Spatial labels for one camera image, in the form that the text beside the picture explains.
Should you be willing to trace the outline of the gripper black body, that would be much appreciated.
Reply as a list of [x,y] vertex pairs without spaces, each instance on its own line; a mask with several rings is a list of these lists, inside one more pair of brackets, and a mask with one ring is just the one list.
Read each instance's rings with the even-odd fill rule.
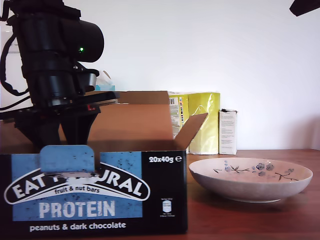
[[40,73],[28,82],[31,107],[13,111],[17,118],[58,120],[62,113],[77,106],[103,106],[118,101],[115,91],[95,92],[96,73]]

